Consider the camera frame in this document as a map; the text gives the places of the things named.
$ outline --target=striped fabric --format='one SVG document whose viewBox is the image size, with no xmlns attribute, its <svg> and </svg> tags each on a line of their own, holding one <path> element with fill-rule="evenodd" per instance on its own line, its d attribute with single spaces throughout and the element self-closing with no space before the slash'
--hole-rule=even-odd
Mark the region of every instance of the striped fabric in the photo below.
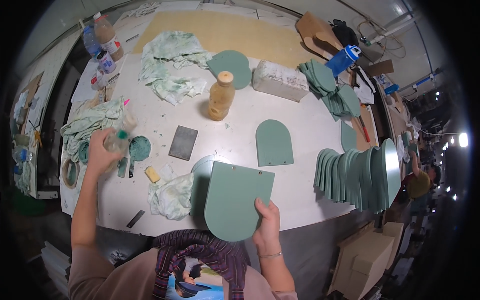
<svg viewBox="0 0 480 300">
<path fill-rule="evenodd" d="M 162 234 L 152 246 L 159 248 L 153 299 L 165 299 L 168 278 L 185 256 L 198 258 L 220 274 L 230 285 L 231 300 L 243 299 L 250 259 L 242 244 L 220 240 L 207 230 L 188 229 Z"/>
</svg>

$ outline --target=green cap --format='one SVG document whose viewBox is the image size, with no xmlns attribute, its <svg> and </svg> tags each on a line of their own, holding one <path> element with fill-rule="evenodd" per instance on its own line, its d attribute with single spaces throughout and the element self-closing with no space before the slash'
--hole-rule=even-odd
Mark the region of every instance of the green cap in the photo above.
<svg viewBox="0 0 480 300">
<path fill-rule="evenodd" d="M 124 140 L 128 137 L 128 133 L 125 131 L 125 130 L 119 130 L 119 132 L 117 133 L 117 137 L 121 140 Z"/>
</svg>

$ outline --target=sponge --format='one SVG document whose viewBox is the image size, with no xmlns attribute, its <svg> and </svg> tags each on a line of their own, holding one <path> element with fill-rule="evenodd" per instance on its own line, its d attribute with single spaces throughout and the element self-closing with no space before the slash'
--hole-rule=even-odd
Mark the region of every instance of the sponge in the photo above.
<svg viewBox="0 0 480 300">
<path fill-rule="evenodd" d="M 152 166 L 149 166 L 145 169 L 145 174 L 148 176 L 148 179 L 150 179 L 152 183 L 160 180 L 160 176 L 157 174 L 157 172 L 155 172 Z"/>
</svg>

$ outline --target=t-shirt graphic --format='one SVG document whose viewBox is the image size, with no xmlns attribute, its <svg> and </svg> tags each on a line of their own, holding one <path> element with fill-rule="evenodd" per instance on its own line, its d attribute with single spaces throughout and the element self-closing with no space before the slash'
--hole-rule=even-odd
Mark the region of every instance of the t-shirt graphic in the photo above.
<svg viewBox="0 0 480 300">
<path fill-rule="evenodd" d="M 185 257 L 168 279 L 167 300 L 223 300 L 222 276 L 197 258 Z"/>
</svg>

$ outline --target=silver bracelet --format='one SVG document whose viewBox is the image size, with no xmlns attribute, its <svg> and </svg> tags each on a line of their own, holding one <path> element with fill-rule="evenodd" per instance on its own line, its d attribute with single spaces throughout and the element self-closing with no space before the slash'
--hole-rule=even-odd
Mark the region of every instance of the silver bracelet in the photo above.
<svg viewBox="0 0 480 300">
<path fill-rule="evenodd" d="M 277 256 L 281 256 L 282 252 L 280 251 L 279 253 L 272 254 L 272 255 L 260 255 L 260 254 L 257 253 L 257 255 L 260 258 L 274 258 L 274 257 L 277 257 Z"/>
</svg>

